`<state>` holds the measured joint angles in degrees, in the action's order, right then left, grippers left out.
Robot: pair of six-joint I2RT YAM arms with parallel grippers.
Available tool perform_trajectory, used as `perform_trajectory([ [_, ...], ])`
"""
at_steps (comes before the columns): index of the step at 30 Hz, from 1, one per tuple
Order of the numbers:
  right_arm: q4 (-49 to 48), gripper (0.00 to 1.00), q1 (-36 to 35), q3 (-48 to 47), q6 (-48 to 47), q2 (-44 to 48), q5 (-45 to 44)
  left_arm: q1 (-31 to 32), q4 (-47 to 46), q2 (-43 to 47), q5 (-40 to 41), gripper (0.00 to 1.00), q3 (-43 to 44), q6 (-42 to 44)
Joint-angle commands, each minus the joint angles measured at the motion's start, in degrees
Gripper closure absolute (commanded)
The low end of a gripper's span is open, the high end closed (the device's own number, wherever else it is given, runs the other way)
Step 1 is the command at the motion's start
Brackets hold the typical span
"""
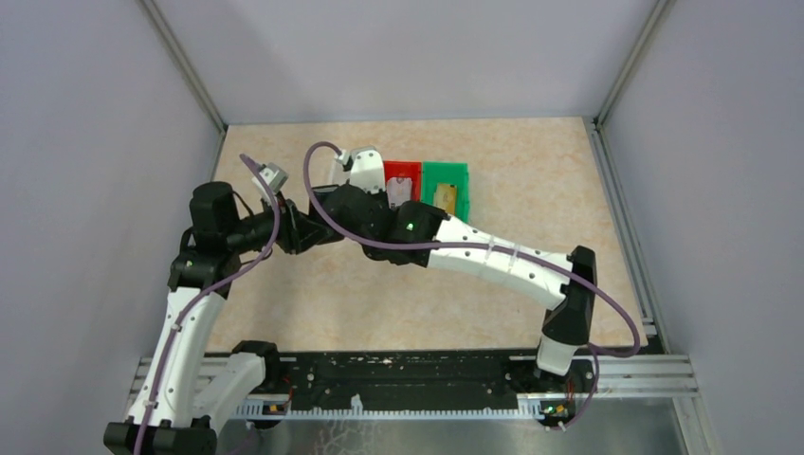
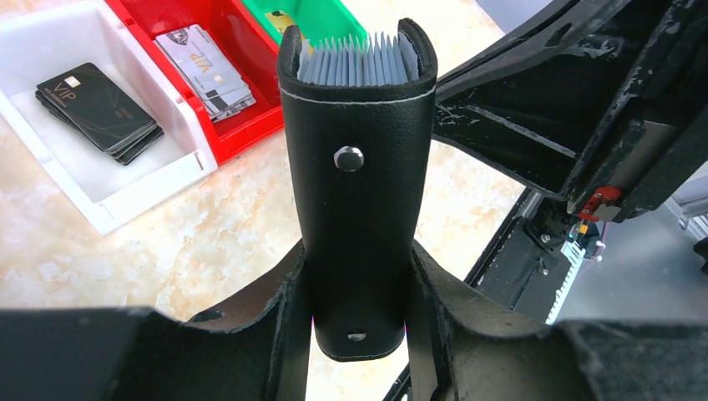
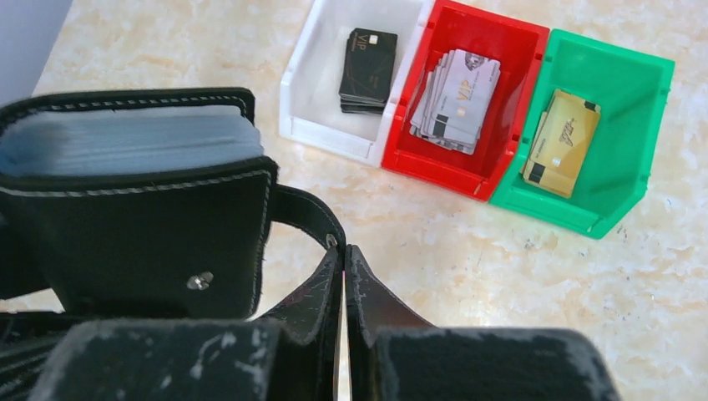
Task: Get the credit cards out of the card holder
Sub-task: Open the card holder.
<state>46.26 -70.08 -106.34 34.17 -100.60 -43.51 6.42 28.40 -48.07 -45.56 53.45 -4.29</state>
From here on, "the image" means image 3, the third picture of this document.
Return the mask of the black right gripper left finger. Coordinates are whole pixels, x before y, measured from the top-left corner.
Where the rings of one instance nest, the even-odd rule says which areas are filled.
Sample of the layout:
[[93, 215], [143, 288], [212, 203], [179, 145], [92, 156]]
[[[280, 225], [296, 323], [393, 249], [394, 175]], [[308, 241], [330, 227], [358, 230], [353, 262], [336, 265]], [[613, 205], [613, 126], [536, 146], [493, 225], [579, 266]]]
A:
[[233, 319], [94, 320], [49, 355], [32, 400], [333, 400], [341, 254], [270, 311]]

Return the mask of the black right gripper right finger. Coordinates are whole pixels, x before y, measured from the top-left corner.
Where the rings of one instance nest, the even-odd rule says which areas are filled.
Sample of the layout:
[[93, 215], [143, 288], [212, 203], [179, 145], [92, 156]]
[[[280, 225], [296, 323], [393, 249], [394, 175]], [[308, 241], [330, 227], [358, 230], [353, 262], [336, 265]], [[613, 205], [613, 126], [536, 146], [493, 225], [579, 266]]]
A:
[[351, 396], [355, 400], [617, 400], [593, 343], [574, 330], [438, 327], [345, 256]]

